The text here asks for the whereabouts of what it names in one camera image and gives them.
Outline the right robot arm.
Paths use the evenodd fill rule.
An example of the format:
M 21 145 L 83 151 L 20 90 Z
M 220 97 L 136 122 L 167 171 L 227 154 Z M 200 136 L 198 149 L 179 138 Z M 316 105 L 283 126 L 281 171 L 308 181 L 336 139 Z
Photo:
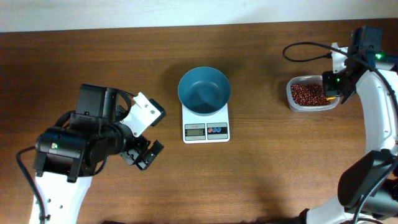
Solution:
M 324 72 L 326 96 L 361 100 L 365 155 L 340 177 L 337 196 L 305 209 L 298 223 L 382 223 L 397 217 L 397 57 L 383 53 L 382 30 L 355 29 L 348 49 L 332 51 L 333 70 Z

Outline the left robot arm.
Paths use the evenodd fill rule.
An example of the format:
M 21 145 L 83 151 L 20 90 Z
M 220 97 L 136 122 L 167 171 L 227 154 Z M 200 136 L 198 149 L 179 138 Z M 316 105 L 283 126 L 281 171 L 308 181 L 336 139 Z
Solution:
M 143 93 L 83 84 L 77 108 L 36 140 L 30 223 L 76 223 L 93 177 L 110 156 L 146 170 L 164 147 L 143 132 L 165 115 Z

